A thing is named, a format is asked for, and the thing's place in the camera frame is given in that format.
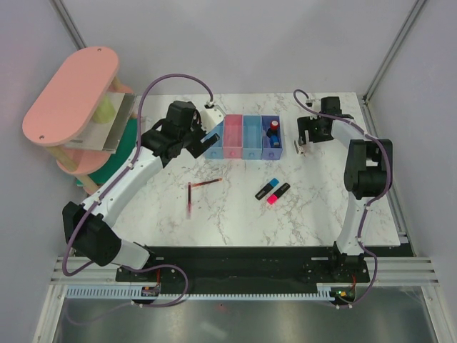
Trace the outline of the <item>light blue bin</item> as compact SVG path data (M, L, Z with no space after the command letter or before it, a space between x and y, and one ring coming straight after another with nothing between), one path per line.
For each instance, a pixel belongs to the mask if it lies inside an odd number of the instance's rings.
M217 134L219 136L219 140L205 151L204 157L206 159L223 159L224 158L224 153L223 153L224 123L220 123L219 125L217 125L205 137L205 140L210 139L214 134Z

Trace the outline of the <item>red black stamp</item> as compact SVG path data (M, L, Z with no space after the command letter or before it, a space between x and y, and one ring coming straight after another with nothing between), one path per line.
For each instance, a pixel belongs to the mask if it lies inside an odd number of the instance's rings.
M268 137L273 137L273 136L277 136L278 132L279 132L279 122L277 120L271 121L269 124L269 128L266 132L266 135Z

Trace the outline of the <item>blue eraser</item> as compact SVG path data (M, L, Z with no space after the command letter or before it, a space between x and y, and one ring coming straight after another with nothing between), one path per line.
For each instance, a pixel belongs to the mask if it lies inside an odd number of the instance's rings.
M273 134L269 137L270 147L279 148L281 143L277 135Z

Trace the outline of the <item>pink bin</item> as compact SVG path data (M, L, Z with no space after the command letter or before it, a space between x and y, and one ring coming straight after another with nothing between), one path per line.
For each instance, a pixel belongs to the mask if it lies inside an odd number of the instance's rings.
M228 114L224 119L223 157L241 159L243 155L243 116Z

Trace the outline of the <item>red pen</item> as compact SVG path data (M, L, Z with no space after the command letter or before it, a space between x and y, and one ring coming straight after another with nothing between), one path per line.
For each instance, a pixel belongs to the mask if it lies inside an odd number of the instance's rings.
M191 218L191 190L192 190L192 185L191 182L188 182L188 187L187 187L187 218Z

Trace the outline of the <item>purple bin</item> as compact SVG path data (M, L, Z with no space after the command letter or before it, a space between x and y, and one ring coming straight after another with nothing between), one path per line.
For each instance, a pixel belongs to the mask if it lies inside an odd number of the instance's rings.
M281 123L279 116L261 116L262 160L279 160L283 146L281 141Z

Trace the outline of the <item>dark red pencil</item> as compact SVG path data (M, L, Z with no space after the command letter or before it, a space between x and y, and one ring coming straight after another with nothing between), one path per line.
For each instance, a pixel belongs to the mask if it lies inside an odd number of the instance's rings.
M216 182L221 182L222 181L222 178L217 178L217 179L212 179L212 180L208 180L208 181L204 181L204 182L197 182L197 183L193 183L191 184L191 187L195 188L195 187L202 187L202 186L205 186L205 185L208 185L208 184L213 184L213 183L216 183Z

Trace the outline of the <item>blue cap highlighter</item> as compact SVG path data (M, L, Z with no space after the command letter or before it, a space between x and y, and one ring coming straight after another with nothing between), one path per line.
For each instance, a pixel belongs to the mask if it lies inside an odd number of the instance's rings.
M278 184L279 184L279 180L277 178L273 178L256 193L255 198L257 200L263 199Z

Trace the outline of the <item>pink cap highlighter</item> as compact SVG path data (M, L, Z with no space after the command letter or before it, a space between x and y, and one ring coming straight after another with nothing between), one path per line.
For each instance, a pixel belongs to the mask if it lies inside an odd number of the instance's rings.
M279 198L281 198L289 189L291 185L289 183L282 184L268 199L267 202L272 205L274 204Z

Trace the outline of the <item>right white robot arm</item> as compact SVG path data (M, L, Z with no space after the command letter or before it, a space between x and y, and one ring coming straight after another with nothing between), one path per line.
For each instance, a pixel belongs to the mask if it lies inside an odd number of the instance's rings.
M364 244L371 206L384 197L392 185L393 143L367 134L350 114L341 110L337 96L320 100L305 91L293 92L297 104L310 115L297 119L298 144L339 141L347 149L343 183L348 192L348 207L328 261L319 262L319 270L337 282L366 278ZM313 110L318 102L320 110Z

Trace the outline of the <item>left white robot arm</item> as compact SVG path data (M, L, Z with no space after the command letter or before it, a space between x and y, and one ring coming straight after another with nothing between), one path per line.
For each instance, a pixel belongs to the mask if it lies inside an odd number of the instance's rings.
M98 191L81 204L69 202L62 211L69 247L100 267L117 264L131 269L141 281L156 275L151 252L119 238L113 227L140 188L182 150L200 157L219 139L213 130L224 120L219 106L198 110L190 101L173 101L166 116L145 131L139 145Z

